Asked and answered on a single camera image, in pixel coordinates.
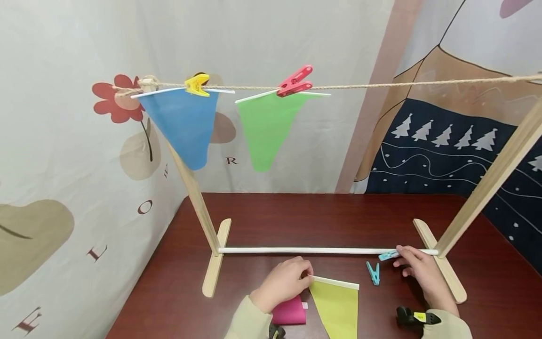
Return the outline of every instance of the teal clothespin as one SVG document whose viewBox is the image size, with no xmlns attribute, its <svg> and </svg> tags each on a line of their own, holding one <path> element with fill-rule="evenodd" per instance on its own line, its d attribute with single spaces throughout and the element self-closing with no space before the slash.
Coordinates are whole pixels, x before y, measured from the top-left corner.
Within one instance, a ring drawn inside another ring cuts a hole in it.
<svg viewBox="0 0 542 339">
<path fill-rule="evenodd" d="M 397 250 L 382 253 L 381 255 L 378 256 L 380 261 L 388 260 L 388 259 L 391 259 L 391 258 L 397 258 L 397 257 L 399 257 L 399 252 L 397 252 Z"/>
<path fill-rule="evenodd" d="M 374 286 L 380 285 L 380 263 L 376 264 L 376 271 L 372 270 L 371 264 L 367 261 L 367 269 L 371 275 L 371 280 L 373 281 Z"/>
</svg>

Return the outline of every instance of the red clothespin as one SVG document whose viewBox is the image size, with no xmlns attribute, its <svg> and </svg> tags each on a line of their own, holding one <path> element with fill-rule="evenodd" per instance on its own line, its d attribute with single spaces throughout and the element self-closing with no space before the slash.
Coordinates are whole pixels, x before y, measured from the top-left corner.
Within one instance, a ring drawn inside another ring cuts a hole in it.
<svg viewBox="0 0 542 339">
<path fill-rule="evenodd" d="M 297 72 L 295 72 L 292 76 L 287 78 L 283 83 L 279 85 L 279 87 L 282 87 L 282 89 L 279 89 L 276 95 L 278 95 L 281 98 L 284 98 L 287 95 L 299 93 L 299 92 L 311 89 L 312 82 L 310 81 L 300 82 L 311 73 L 312 73 L 312 66 L 304 65 Z"/>
</svg>

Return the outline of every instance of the wooden pole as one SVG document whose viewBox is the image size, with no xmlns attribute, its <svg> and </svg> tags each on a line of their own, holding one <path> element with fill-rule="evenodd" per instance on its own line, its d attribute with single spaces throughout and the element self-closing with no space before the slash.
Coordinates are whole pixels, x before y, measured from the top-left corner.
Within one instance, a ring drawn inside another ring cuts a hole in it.
<svg viewBox="0 0 542 339">
<path fill-rule="evenodd" d="M 429 226 L 427 226 L 427 224 L 420 219 L 414 219 L 412 220 L 412 223 L 414 224 L 414 227 L 416 227 L 416 230 L 418 231 L 420 238 L 422 238 L 425 246 L 427 248 L 435 248 L 435 246 L 437 245 L 437 240 L 435 239 L 435 236 L 431 232 Z M 433 257 L 433 259 L 435 259 L 435 262 L 437 263 L 437 266 L 440 269 L 442 276 L 446 280 L 448 288 L 450 288 L 451 295 L 454 296 L 455 302 L 457 304 L 462 304 L 467 301 L 467 291 L 465 291 L 465 288 L 461 284 L 461 281 L 459 281 L 459 278 L 455 274 L 455 271 L 452 268 L 448 259 L 446 259 L 446 257 Z"/>
<path fill-rule="evenodd" d="M 439 258 L 444 258 L 454 247 L 541 135 L 542 99 L 539 99 L 438 241 L 435 249 Z"/>
<path fill-rule="evenodd" d="M 154 88 L 152 85 L 146 85 L 145 79 L 141 80 L 141 88 L 144 92 L 153 92 L 156 90 L 156 88 Z M 215 228 L 212 225 L 209 211 L 207 210 L 207 206 L 203 200 L 203 196 L 199 189 L 194 172 L 186 166 L 169 142 L 167 143 L 167 146 L 169 147 L 171 155 L 173 156 L 175 165 L 177 165 L 180 177 L 183 179 L 184 185 L 186 186 L 188 197 L 190 197 L 190 201 L 192 202 L 194 210 L 196 211 L 196 215 L 198 216 L 199 223 L 202 226 L 203 233 L 205 233 L 207 242 L 211 247 L 212 254 L 216 257 L 218 256 L 218 248 L 220 247 L 220 243 L 218 242 Z"/>
</svg>

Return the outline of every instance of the yellow flag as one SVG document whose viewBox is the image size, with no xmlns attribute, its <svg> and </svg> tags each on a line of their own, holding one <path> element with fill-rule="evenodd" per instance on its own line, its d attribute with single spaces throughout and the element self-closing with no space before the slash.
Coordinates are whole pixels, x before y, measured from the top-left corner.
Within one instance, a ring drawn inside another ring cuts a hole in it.
<svg viewBox="0 0 542 339">
<path fill-rule="evenodd" d="M 336 280 L 317 278 L 315 277 L 309 289 L 327 335 L 330 339 L 356 339 L 358 337 L 359 287 L 358 289 L 341 287 L 322 282 Z"/>
</svg>

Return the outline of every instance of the wooden drying rack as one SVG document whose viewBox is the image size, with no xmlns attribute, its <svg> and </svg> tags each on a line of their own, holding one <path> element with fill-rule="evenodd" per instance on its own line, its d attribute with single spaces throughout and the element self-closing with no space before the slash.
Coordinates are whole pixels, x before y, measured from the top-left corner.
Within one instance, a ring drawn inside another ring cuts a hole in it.
<svg viewBox="0 0 542 339">
<path fill-rule="evenodd" d="M 145 79 L 140 81 L 144 92 L 156 91 L 151 83 L 145 84 Z M 446 255 L 457 243 L 459 238 L 467 230 L 474 219 L 480 214 L 482 209 L 490 199 L 499 190 L 501 185 L 510 176 L 512 171 L 518 166 L 521 160 L 529 152 L 531 147 L 542 135 L 542 99 L 539 99 L 533 109 L 525 116 L 516 131 L 512 134 L 495 162 L 489 167 L 486 174 L 480 180 L 478 186 L 471 193 L 470 197 L 463 204 L 454 217 L 450 226 L 446 229 L 439 241 L 431 232 L 429 226 L 420 219 L 414 219 L 414 227 L 422 238 L 427 250 L 424 252 L 435 255 L 435 261 L 444 276 L 448 287 L 455 301 L 461 304 L 467 300 L 467 293 L 454 272 Z M 205 201 L 199 189 L 199 185 L 194 176 L 194 172 L 189 169 L 181 160 L 177 152 L 168 143 L 171 155 L 175 160 L 180 176 L 186 185 L 188 196 L 196 211 L 199 223 L 202 226 L 203 233 L 211 248 L 211 258 L 207 273 L 203 280 L 203 295 L 212 298 L 215 294 L 215 288 L 218 281 L 218 274 L 222 265 L 222 259 L 225 253 L 333 253 L 333 254 L 382 254 L 392 251 L 390 248 L 309 248 L 309 247 L 250 247 L 250 248 L 232 248 L 226 247 L 228 233 L 231 227 L 231 219 L 225 219 L 220 223 L 218 233 L 212 225 L 209 211 L 205 206 Z"/>
</svg>

